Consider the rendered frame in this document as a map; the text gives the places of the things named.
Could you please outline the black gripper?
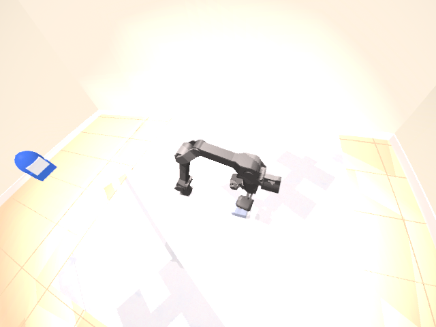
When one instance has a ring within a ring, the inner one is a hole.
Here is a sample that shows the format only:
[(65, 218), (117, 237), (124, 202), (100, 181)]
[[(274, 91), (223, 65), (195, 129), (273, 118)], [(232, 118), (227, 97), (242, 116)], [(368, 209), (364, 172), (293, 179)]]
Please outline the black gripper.
[(253, 194), (256, 195), (256, 193), (258, 191), (258, 188), (259, 188), (259, 185), (257, 187), (255, 187), (255, 188), (253, 188), (253, 189), (245, 187), (244, 183), (242, 183), (242, 186), (245, 188), (243, 190), (245, 190), (247, 192), (247, 195), (246, 196), (240, 195), (238, 197), (237, 201), (236, 201), (236, 206), (240, 207), (240, 208), (242, 208), (242, 209), (244, 209), (246, 211), (250, 211), (251, 207), (252, 207), (252, 204), (253, 204), (253, 201), (254, 201), (252, 199)]

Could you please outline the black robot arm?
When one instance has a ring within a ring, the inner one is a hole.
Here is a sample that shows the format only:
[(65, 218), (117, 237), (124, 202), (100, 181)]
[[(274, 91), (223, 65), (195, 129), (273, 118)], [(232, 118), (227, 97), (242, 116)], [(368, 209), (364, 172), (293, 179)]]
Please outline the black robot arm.
[(282, 177), (266, 174), (267, 167), (258, 155), (235, 153), (199, 139), (183, 142), (174, 154), (179, 175), (174, 189), (181, 196), (189, 197), (193, 190), (190, 186), (193, 180), (189, 175), (190, 161), (199, 156), (229, 166), (237, 172), (230, 179), (232, 190), (240, 187), (245, 189), (242, 186), (244, 183), (250, 189), (259, 185), (261, 190), (279, 193)]

